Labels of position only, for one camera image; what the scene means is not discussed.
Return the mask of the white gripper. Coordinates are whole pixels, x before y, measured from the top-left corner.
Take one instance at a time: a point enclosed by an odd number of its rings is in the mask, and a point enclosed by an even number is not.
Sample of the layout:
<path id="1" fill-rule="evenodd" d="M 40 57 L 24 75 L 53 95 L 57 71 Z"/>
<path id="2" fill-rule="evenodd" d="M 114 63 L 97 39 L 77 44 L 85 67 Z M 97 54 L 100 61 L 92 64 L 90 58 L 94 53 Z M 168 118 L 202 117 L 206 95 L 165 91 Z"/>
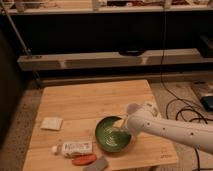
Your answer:
<path id="1" fill-rule="evenodd" d="M 142 113 L 133 113 L 128 115 L 125 122 L 123 119 L 117 120 L 113 123 L 115 128 L 123 128 L 122 132 L 127 135 L 137 136 L 140 134 L 145 125 L 145 116 Z"/>

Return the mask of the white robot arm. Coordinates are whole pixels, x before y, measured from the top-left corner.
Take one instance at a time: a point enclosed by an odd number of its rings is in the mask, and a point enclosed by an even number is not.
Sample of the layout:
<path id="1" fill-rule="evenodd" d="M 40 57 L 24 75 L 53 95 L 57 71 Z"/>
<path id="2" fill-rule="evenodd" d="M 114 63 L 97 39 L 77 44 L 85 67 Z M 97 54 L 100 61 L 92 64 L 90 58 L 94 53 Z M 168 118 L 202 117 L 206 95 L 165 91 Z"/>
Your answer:
<path id="1" fill-rule="evenodd" d="M 145 132 L 213 155 L 213 125 L 167 120 L 141 108 L 113 126 L 132 136 Z"/>

